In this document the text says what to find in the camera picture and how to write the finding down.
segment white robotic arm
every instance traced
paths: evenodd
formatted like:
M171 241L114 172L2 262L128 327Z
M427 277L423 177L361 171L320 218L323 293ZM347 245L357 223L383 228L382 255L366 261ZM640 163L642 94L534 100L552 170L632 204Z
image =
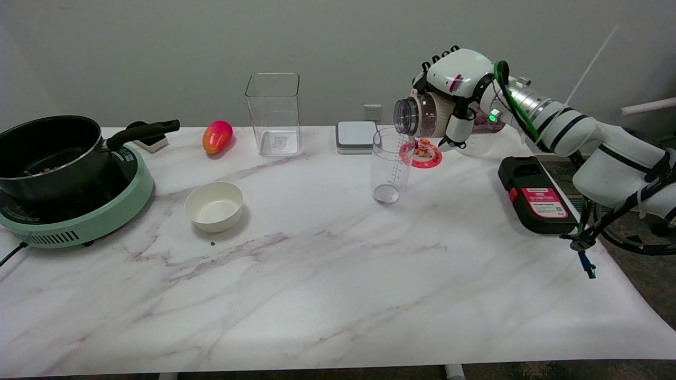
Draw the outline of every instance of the white robotic arm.
M424 63L413 80L411 97L397 102L395 127L400 133L417 137L442 137L440 150L462 149L469 138L477 102L480 108L517 126L508 99L493 74L493 63L470 49L454 47L434 63ZM659 191L647 191L658 181L658 174L674 167L676 155L648 144L619 126L604 124L573 108L534 91L530 80L509 77L502 88L525 112L537 130L539 147L558 156L569 157L590 141L597 150L578 169L573 184L590 200L619 210L638 192L642 212L657 215L676 224L676 183Z

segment red fruit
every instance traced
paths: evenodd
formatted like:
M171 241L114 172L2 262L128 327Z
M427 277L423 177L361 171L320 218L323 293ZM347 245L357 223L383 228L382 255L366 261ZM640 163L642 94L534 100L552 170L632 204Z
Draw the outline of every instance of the red fruit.
M223 120L215 121L207 127L202 137L202 147L209 154L216 154L225 148L233 138L233 128Z

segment gray wall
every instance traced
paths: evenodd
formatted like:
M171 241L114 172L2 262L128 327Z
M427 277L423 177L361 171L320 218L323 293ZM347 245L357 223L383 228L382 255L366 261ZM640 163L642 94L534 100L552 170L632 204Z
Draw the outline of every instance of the gray wall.
M5 55L3 32L0 128L55 108L102 125L170 118L248 125L247 79L265 71L300 73L303 124L361 119L363 103L382 103L390 123L420 63L454 44L507 60L513 74L563 101L619 22L571 103L661 135L673 130L669 111L630 119L619 108L676 96L670 3L2 0L0 22L18 50Z

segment white bowl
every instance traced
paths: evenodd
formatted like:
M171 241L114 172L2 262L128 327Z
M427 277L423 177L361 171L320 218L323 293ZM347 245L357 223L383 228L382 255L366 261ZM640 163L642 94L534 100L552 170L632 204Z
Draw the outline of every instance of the white bowl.
M242 190L229 182L212 182L193 190L183 205L195 226L207 232L223 232L242 216Z

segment table leg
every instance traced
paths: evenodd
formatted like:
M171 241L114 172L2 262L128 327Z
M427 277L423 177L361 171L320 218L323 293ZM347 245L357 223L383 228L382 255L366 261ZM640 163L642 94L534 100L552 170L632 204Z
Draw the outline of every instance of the table leg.
M444 366L446 370L446 379L448 380L465 380L462 364L447 364Z
M178 379L178 372L164 372L160 373L160 376L158 377L158 380L177 380Z

